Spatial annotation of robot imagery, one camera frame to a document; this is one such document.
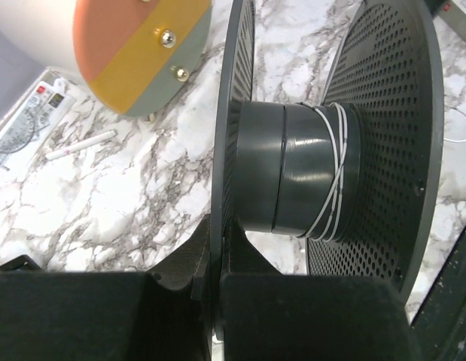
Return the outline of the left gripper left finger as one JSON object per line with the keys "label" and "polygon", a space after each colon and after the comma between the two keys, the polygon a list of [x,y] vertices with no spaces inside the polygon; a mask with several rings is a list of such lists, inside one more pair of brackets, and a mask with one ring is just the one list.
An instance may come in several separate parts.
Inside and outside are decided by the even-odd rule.
{"label": "left gripper left finger", "polygon": [[185,295],[202,301],[209,294],[210,216],[205,215],[192,235],[148,270],[146,294],[152,300]]}

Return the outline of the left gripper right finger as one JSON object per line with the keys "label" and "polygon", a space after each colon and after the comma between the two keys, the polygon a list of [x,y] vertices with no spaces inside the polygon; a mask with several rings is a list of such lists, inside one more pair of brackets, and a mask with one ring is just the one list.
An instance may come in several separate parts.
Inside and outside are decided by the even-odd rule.
{"label": "left gripper right finger", "polygon": [[248,240],[245,230],[236,221],[224,236],[221,275],[228,273],[281,274]]}

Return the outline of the black cable spool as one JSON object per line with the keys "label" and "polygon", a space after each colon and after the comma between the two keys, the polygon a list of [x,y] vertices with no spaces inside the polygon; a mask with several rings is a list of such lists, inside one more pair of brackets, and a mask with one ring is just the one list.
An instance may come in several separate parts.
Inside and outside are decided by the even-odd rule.
{"label": "black cable spool", "polygon": [[440,6],[360,3],[311,106],[253,100],[255,3],[233,3],[215,130],[214,279],[236,221],[305,238],[311,275],[382,278],[409,297],[440,178]]}

